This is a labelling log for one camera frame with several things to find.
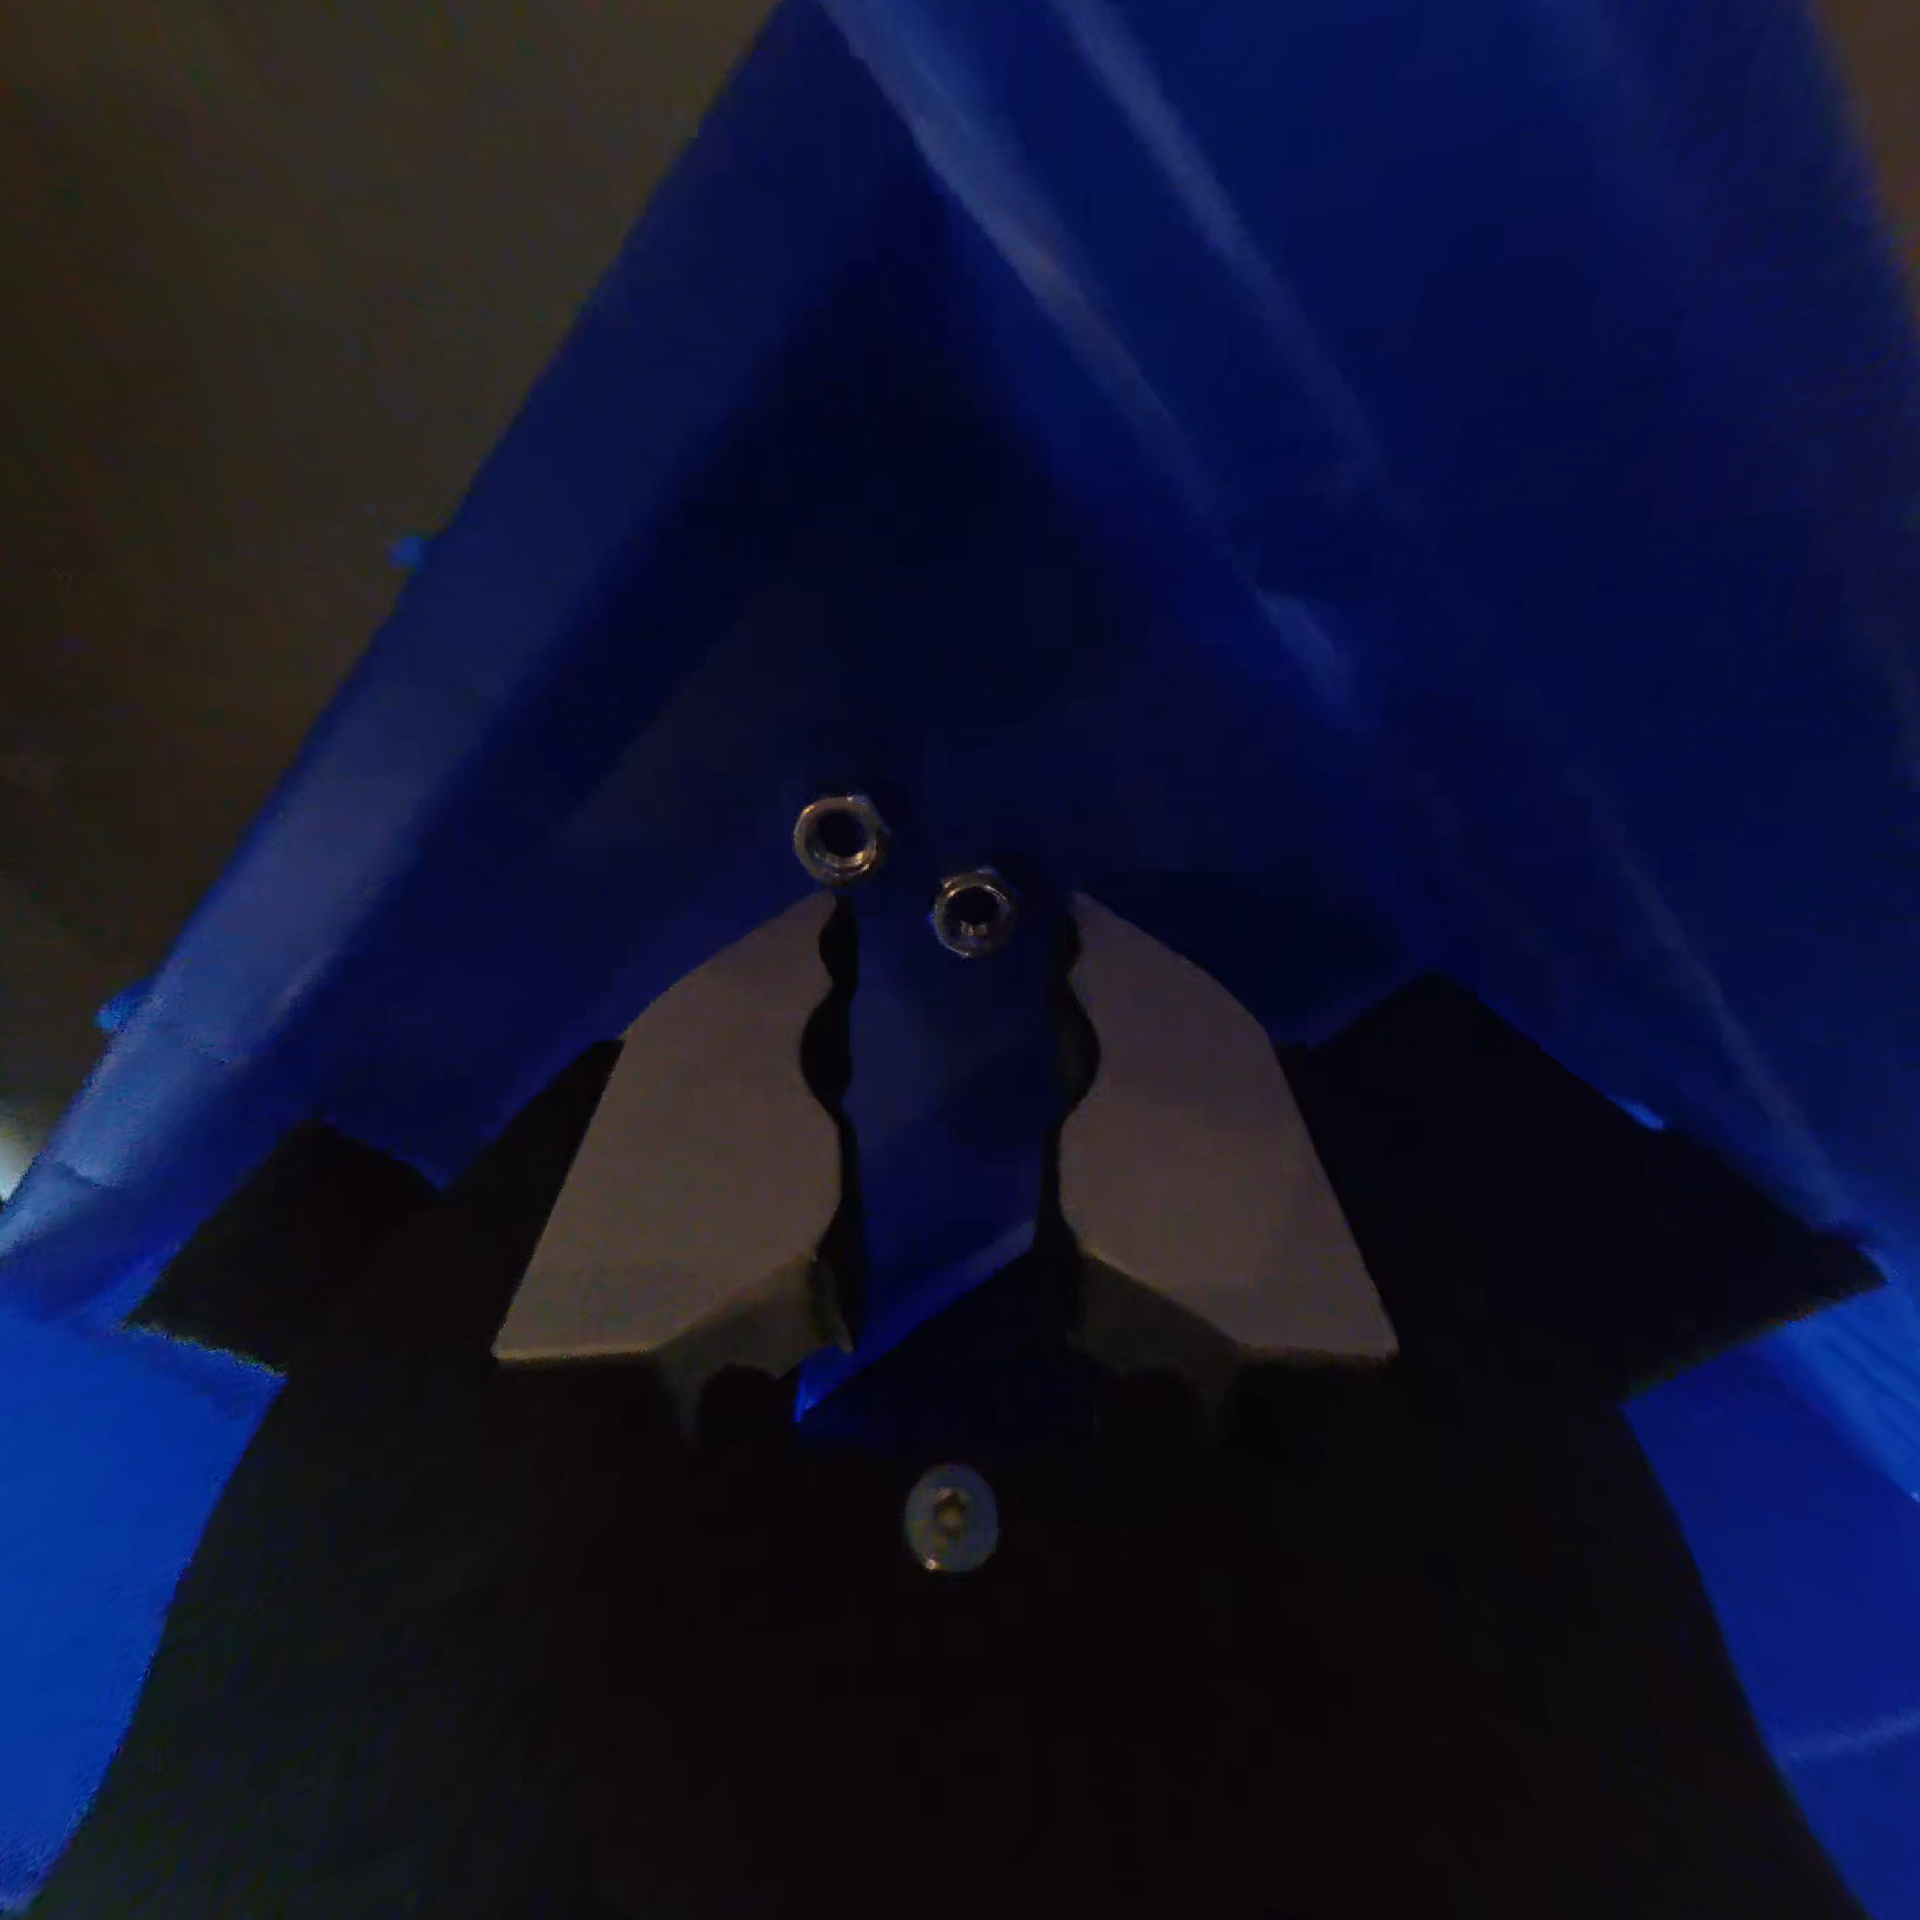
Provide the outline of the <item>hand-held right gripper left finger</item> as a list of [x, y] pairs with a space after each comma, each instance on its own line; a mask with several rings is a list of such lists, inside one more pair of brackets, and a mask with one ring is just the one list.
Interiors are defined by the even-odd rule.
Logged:
[[495, 1337], [505, 1369], [637, 1364], [675, 1418], [726, 1371], [792, 1377], [857, 1348], [827, 1252], [838, 1119], [804, 1070], [829, 1004], [818, 893], [670, 988], [624, 1036]]

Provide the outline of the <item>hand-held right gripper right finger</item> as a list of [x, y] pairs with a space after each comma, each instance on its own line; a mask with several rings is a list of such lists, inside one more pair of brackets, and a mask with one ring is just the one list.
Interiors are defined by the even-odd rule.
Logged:
[[1092, 1085], [1057, 1139], [1067, 1337], [1204, 1410], [1248, 1369], [1382, 1371], [1401, 1337], [1268, 1029], [1210, 970], [1067, 900]]

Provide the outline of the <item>silver hex nut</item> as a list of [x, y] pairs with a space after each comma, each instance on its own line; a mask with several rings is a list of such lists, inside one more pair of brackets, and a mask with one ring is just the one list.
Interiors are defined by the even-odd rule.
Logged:
[[873, 796], [824, 794], [804, 805], [792, 847], [804, 876], [827, 893], [846, 893], [882, 871], [892, 831]]
[[929, 926], [953, 957], [996, 957], [1016, 935], [1019, 893], [994, 867], [960, 870], [936, 882]]

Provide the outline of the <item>blue plastic bin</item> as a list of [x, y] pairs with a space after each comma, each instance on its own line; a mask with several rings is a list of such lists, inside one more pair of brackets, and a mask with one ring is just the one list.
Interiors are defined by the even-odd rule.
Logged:
[[[857, 1348], [500, 1364], [818, 893]], [[1075, 1348], [1075, 893], [1395, 1364]], [[1916, 326], [1805, 5], [774, 10], [4, 1206], [4, 1917], [1916, 1917]]]

